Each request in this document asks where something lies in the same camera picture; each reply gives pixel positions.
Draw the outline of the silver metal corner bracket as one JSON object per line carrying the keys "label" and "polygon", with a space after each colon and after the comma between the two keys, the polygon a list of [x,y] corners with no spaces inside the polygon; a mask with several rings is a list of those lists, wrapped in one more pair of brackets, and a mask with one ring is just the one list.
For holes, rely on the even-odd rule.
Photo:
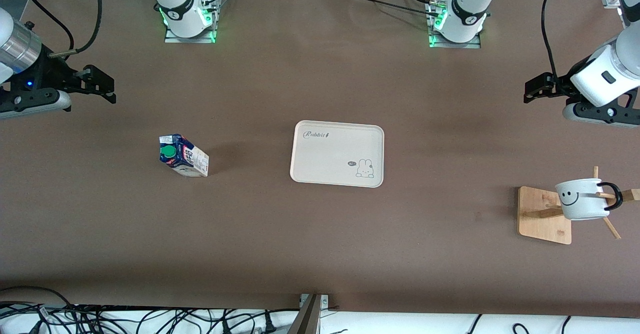
{"label": "silver metal corner bracket", "polygon": [[[310,297],[310,294],[308,293],[303,293],[302,295],[299,296],[299,308],[302,308],[304,306],[304,304],[306,303],[307,299]],[[329,309],[329,296],[326,294],[320,294],[319,295],[319,301],[320,301],[320,311],[322,310],[327,310]]]}

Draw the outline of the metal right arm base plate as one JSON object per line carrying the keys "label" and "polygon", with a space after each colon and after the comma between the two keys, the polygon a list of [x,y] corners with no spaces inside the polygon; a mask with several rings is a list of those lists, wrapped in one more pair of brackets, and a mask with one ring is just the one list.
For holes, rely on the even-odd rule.
{"label": "metal right arm base plate", "polygon": [[165,43],[213,44],[217,39],[220,9],[216,4],[199,7],[194,4],[179,16],[160,10],[166,26]]}

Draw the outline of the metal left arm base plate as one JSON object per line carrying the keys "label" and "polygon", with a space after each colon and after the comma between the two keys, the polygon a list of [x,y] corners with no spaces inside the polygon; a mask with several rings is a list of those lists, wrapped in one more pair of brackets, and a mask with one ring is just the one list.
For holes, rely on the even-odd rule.
{"label": "metal left arm base plate", "polygon": [[470,17],[466,22],[455,13],[450,13],[446,2],[432,0],[425,4],[429,46],[431,48],[480,49],[480,32],[487,15],[480,19]]}

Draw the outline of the grey aluminium profile beam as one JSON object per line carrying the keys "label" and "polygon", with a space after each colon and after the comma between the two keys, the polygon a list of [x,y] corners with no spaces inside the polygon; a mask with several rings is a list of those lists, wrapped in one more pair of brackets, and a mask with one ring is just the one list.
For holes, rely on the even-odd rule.
{"label": "grey aluminium profile beam", "polygon": [[320,294],[311,294],[298,311],[286,334],[319,334]]}

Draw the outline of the white smiley face cup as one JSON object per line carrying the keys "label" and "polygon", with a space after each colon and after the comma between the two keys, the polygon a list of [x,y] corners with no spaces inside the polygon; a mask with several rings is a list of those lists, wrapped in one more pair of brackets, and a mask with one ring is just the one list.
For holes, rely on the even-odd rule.
{"label": "white smiley face cup", "polygon": [[[604,187],[613,191],[612,204],[608,204],[605,197],[599,197],[599,193],[604,193]],[[565,181],[556,184],[555,190],[563,215],[572,221],[606,218],[611,211],[619,208],[623,203],[620,188],[613,183],[603,182],[599,178]]]}

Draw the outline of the wooden cup stand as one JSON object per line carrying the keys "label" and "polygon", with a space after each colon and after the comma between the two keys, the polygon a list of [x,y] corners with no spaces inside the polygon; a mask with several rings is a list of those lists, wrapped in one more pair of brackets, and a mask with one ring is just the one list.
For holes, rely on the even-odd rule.
{"label": "wooden cup stand", "polygon": [[[601,179],[599,177],[599,167],[594,166],[592,177],[588,178]],[[608,204],[612,204],[614,201],[613,191],[608,187],[603,189],[604,193],[599,193],[598,196],[605,197]],[[622,205],[629,202],[640,202],[640,188],[620,190],[622,192]],[[549,191],[521,186],[517,190],[517,194],[516,221],[519,235],[557,244],[569,245],[572,243],[572,223],[574,221],[568,220],[563,215],[556,189]],[[615,229],[609,216],[594,220],[602,221],[615,239],[621,239],[621,235]]]}

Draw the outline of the blue white milk carton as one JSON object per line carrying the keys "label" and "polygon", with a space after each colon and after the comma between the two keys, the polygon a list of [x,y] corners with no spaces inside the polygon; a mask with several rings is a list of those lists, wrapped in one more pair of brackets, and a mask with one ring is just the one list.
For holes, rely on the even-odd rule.
{"label": "blue white milk carton", "polygon": [[185,136],[158,138],[159,160],[183,177],[208,177],[210,157]]}

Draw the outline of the cream rabbit print tray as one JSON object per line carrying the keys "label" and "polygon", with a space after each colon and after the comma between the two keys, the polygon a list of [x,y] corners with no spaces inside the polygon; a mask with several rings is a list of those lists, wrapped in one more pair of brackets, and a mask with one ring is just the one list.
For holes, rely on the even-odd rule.
{"label": "cream rabbit print tray", "polygon": [[377,188],[384,160],[379,126],[302,120],[294,129],[289,174],[299,183]]}

